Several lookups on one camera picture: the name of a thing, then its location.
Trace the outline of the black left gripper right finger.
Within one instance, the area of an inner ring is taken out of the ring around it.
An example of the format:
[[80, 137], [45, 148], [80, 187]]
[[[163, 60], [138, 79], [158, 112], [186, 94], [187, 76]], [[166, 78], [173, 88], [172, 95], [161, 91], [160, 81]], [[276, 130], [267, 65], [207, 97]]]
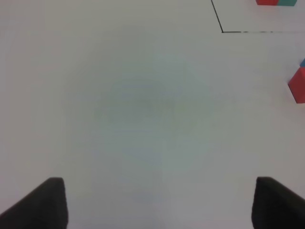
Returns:
[[258, 177], [251, 220], [255, 229], [303, 229], [305, 199], [271, 177]]

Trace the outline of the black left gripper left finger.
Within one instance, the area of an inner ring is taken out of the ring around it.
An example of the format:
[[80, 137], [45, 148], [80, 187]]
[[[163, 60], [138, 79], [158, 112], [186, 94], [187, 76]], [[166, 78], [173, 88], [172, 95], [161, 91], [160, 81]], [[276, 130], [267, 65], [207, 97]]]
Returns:
[[2, 229], [66, 229], [65, 183], [50, 177], [0, 215]]

